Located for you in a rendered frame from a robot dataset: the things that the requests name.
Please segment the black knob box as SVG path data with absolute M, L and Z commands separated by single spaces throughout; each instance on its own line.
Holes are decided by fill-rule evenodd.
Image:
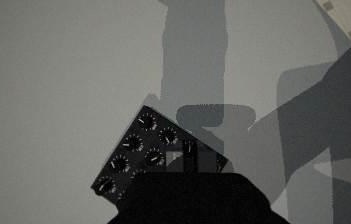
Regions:
M 139 175 L 166 172 L 166 151 L 174 150 L 177 140 L 185 141 L 185 172 L 195 172 L 194 140 L 198 139 L 143 105 L 91 189 L 118 209 L 120 198 Z

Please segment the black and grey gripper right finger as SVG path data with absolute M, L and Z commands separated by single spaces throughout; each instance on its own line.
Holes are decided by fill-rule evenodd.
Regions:
M 195 172 L 217 173 L 217 156 L 215 150 L 207 150 L 201 140 L 194 140 Z

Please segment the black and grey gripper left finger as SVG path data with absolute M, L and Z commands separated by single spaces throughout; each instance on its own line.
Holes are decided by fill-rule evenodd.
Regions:
M 174 150 L 166 151 L 166 172 L 185 172 L 185 141 L 177 140 Z

